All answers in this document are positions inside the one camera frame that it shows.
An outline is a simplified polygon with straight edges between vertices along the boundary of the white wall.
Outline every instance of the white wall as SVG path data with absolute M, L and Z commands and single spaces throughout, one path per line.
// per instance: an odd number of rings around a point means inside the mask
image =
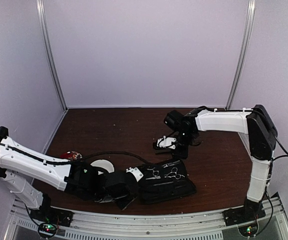
M 46 0 L 69 107 L 223 107 L 247 0 Z
M 37 151 L 62 115 L 41 34 L 35 1 L 0 0 L 0 126 Z M 13 200 L 0 184 L 0 237 Z
M 233 108 L 263 104 L 288 150 L 288 1 L 258 0 L 254 30 Z M 288 158 L 274 164 L 272 193 L 288 215 Z

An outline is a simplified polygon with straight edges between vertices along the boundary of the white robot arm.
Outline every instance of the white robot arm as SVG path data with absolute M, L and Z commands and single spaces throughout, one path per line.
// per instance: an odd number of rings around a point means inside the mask
M 58 159 L 18 144 L 8 136 L 7 128 L 0 127 L 0 181 L 31 209 L 30 216 L 34 219 L 43 222 L 48 219 L 55 223 L 59 218 L 59 224 L 68 227 L 72 212 L 52 208 L 48 195 L 37 191 L 18 173 L 41 180 L 83 200 L 98 203 L 113 201 L 124 209 L 136 198 L 137 182 L 143 174 L 138 168 L 115 172 L 113 165 L 106 160 L 100 160 L 101 163 L 106 161 L 104 165 L 98 164 L 99 161 L 97 164 L 93 164 L 96 161 L 92 164 L 84 161 L 105 153 L 92 154 L 75 161 Z
M 249 136 L 253 167 L 245 206 L 241 210 L 246 213 L 234 211 L 231 214 L 228 212 L 226 217 L 241 215 L 231 221 L 231 224 L 253 218 L 254 214 L 259 211 L 271 178 L 271 163 L 278 134 L 266 109 L 262 105 L 231 111 L 202 106 L 186 115 L 176 110 L 171 111 L 167 114 L 164 123 L 174 131 L 173 133 L 178 132 L 178 135 L 158 139 L 154 148 L 157 150 L 168 148 L 175 158 L 188 157 L 188 147 L 193 144 L 199 131 L 229 131 Z

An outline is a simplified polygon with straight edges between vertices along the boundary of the wooden table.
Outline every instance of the wooden table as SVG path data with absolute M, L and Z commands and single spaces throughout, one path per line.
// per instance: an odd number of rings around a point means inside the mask
M 171 130 L 163 123 L 169 108 L 105 108 L 69 110 L 48 155 L 60 156 L 72 150 L 83 155 L 101 151 L 128 151 L 150 162 L 160 162 L 170 155 L 155 155 L 152 143 Z M 188 109 L 177 109 L 187 113 Z M 105 214 L 159 215 L 218 210 L 242 205 L 249 187 L 252 163 L 237 133 L 201 132 L 200 146 L 191 146 L 185 165 L 197 193 L 152 205 L 138 200 L 124 211 L 114 203 L 93 203 L 58 191 L 35 180 L 34 186 L 47 193 L 52 205 L 67 209 Z M 116 169 L 141 164 L 123 155 L 103 156 Z

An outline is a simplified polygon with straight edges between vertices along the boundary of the scissors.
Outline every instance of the scissors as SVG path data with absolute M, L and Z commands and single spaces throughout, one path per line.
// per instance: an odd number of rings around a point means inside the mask
M 178 168 L 176 167 L 173 167 L 171 172 L 169 172 L 168 174 L 165 175 L 166 178 L 175 178 L 176 180 L 179 180 L 181 179 L 182 177 L 184 178 L 185 176 L 184 175 L 181 175 L 178 172 Z
M 158 177 L 158 176 L 159 176 L 159 171 L 156 170 L 155 167 L 153 167 L 153 168 L 148 168 L 147 170 L 153 171 L 153 176 L 154 176 L 154 177 Z

